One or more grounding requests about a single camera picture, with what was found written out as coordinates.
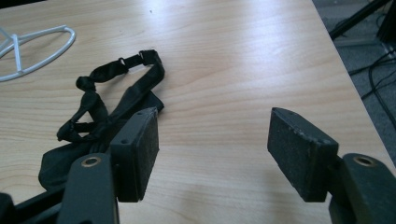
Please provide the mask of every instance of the metal grommet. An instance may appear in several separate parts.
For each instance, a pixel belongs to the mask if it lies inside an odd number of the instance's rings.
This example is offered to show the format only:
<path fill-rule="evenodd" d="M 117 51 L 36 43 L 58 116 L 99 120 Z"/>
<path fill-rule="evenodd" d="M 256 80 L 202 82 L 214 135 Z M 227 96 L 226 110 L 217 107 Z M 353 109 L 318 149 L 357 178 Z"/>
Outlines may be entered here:
<path fill-rule="evenodd" d="M 374 167 L 375 166 L 375 161 L 368 157 L 363 157 L 363 156 L 356 156 L 353 158 L 353 160 L 362 166 L 367 166 L 367 167 Z"/>
<path fill-rule="evenodd" d="M 102 161 L 102 159 L 100 159 L 100 157 L 89 157 L 87 159 L 85 159 L 84 161 L 81 162 L 81 165 L 83 167 L 93 167 L 97 164 L 99 164 Z"/>

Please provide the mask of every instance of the floor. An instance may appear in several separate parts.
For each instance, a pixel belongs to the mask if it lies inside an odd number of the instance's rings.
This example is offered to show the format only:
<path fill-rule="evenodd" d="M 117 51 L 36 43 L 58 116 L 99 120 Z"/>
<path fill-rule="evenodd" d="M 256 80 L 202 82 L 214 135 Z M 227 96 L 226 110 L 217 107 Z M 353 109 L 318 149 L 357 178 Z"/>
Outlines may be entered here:
<path fill-rule="evenodd" d="M 366 6 L 368 0 L 313 0 L 320 17 L 328 31 L 332 30 L 340 21 L 347 19 L 362 7 Z M 349 72 L 363 66 L 371 65 L 382 55 L 392 50 L 394 46 L 383 45 L 376 38 L 376 32 L 385 18 L 387 7 L 381 7 L 376 13 L 370 15 L 364 21 L 347 31 L 343 36 L 334 40 L 338 53 Z M 390 54 L 384 59 L 396 58 L 396 54 Z M 363 97 L 371 91 L 368 70 L 351 79 Z M 396 63 L 377 67 L 373 70 L 374 83 L 380 83 L 378 92 L 384 103 L 389 108 L 389 112 L 396 117 Z M 379 103 L 375 94 L 363 97 L 363 103 L 373 121 L 384 145 L 396 164 L 396 128 L 385 113 L 383 106 Z"/>

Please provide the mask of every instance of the black padded block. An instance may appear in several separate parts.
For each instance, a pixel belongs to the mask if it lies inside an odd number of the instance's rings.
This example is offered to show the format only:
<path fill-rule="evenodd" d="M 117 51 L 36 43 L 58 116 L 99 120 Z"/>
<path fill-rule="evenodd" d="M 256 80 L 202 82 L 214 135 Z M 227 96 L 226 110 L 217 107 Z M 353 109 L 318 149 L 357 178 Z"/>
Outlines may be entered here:
<path fill-rule="evenodd" d="M 143 200 L 159 151 L 157 109 L 135 113 L 110 143 L 120 202 Z"/>
<path fill-rule="evenodd" d="M 273 108 L 268 151 L 306 202 L 324 202 L 338 143 L 300 115 Z"/>

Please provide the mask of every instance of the wooden table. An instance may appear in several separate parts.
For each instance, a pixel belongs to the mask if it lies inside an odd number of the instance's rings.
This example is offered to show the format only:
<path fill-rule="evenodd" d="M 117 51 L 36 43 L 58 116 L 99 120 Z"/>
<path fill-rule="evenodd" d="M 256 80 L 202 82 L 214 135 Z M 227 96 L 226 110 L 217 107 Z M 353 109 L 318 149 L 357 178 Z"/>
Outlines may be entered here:
<path fill-rule="evenodd" d="M 75 87 L 99 65 L 156 49 L 166 70 L 154 92 L 160 152 L 143 202 L 121 203 L 121 223 L 331 223 L 328 202 L 304 203 L 266 148 L 273 106 L 293 110 L 358 152 L 394 167 L 314 5 L 301 1 L 54 0 L 0 10 L 0 25 L 26 34 L 67 24 L 64 55 L 0 83 L 0 191 L 20 203 L 44 190 L 42 154 L 77 111 Z M 25 64 L 68 35 L 25 44 Z M 10 53 L 0 61 L 12 71 Z M 143 74 L 101 85 L 114 108 Z"/>

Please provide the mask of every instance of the black strap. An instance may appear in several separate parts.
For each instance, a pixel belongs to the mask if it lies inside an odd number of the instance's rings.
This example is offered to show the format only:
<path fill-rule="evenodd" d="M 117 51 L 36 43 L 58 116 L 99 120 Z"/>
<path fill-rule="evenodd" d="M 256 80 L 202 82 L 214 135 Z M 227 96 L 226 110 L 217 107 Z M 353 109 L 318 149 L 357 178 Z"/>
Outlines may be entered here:
<path fill-rule="evenodd" d="M 107 82 L 110 79 L 126 74 L 129 68 L 152 65 L 136 83 L 129 87 L 111 114 L 96 92 L 94 83 Z M 74 160 L 94 152 L 105 152 L 112 138 L 123 124 L 134 114 L 148 107 L 163 109 L 163 103 L 151 89 L 163 80 L 164 69 L 161 59 L 155 50 L 142 50 L 139 54 L 127 59 L 118 59 L 94 69 L 88 77 L 79 77 L 77 87 L 84 91 L 80 107 L 75 115 L 58 131 L 58 140 L 66 140 L 71 144 L 57 147 L 43 155 L 39 181 L 45 189 L 61 186 Z M 80 123 L 78 120 L 90 113 L 93 122 Z"/>

